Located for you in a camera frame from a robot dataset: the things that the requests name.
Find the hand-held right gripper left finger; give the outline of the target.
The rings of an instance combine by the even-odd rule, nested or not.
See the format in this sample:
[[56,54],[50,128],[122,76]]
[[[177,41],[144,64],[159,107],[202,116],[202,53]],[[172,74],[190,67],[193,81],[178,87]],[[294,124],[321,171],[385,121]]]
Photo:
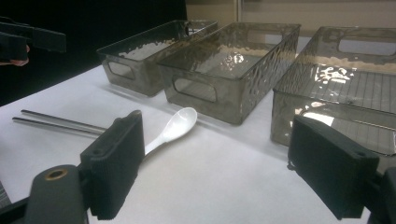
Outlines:
[[111,220],[120,211],[144,157],[140,110],[115,119],[80,154],[80,170],[89,180],[89,206],[99,220]]

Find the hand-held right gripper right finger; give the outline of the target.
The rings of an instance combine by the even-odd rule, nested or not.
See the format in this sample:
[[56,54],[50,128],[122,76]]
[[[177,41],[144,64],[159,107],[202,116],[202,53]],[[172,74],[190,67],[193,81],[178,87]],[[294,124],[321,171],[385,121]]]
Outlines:
[[294,170],[338,219],[358,218],[363,187],[375,176],[379,158],[327,124],[293,119],[288,152]]

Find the metal chopstick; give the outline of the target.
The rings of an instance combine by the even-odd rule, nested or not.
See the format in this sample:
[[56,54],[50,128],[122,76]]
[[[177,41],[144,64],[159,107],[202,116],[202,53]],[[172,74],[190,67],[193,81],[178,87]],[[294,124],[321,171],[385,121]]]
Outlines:
[[25,124],[29,124],[29,125],[38,126],[38,127],[59,129],[59,130],[65,130],[65,131],[75,132],[75,133],[86,133],[86,134],[93,134],[93,135],[102,134],[102,133],[96,132],[96,131],[84,130],[84,129],[74,128],[74,127],[67,127],[64,125],[48,123],[48,122],[39,121],[39,120],[24,119],[24,118],[18,118],[18,117],[14,117],[14,118],[12,118],[12,120],[16,121],[16,122],[21,122],[21,123],[25,123]]
[[99,126],[95,126],[92,124],[79,122],[79,121],[75,121],[75,120],[71,120],[71,119],[59,118],[59,117],[55,117],[52,115],[46,115],[43,113],[30,111],[30,110],[26,110],[26,109],[23,109],[21,111],[21,113],[23,115],[34,117],[33,120],[39,120],[39,121],[44,121],[44,122],[48,122],[48,123],[64,125],[67,127],[80,128],[80,129],[96,131],[96,132],[100,132],[100,133],[103,133],[106,130],[106,128],[104,128],[104,127],[99,127]]

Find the smoky clear plastic bin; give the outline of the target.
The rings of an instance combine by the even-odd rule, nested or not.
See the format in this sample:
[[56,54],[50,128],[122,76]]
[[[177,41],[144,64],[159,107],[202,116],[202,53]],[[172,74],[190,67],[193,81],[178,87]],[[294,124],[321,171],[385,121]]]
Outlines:
[[158,62],[169,103],[239,125],[294,61],[300,26],[233,22]]
[[396,28],[319,28],[274,87],[273,141],[290,142],[296,115],[396,156]]
[[97,50],[111,84],[154,96],[163,89],[157,62],[211,34],[216,21],[169,21]]

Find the white plastic spoon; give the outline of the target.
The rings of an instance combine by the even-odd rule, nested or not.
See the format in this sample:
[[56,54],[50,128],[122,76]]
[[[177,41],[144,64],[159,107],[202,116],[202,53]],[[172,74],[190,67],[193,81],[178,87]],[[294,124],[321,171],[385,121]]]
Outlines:
[[145,146],[145,155],[163,144],[177,140],[188,133],[197,121],[197,112],[192,107],[185,107],[176,112],[167,122],[162,132]]

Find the black curtain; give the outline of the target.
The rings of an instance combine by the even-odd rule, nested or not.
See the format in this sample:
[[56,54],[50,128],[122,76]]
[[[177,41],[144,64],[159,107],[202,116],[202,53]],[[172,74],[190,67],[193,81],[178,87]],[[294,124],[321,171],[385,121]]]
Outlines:
[[0,16],[66,35],[65,53],[32,48],[24,66],[0,65],[0,106],[99,64],[96,51],[187,18],[186,0],[0,0]]

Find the white table cover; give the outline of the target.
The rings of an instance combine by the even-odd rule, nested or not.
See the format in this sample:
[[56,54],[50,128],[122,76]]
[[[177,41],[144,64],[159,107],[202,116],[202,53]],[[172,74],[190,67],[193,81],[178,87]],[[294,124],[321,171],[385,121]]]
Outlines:
[[[145,159],[118,215],[90,224],[367,224],[370,213],[338,220],[289,170],[288,150],[270,139],[273,95],[242,125],[202,115],[183,137]],[[41,129],[17,120],[22,110],[109,126],[139,109],[152,141],[178,110],[163,93],[147,97],[111,85],[103,67],[0,106],[0,181],[16,202],[33,178],[60,164],[77,164],[90,135]]]

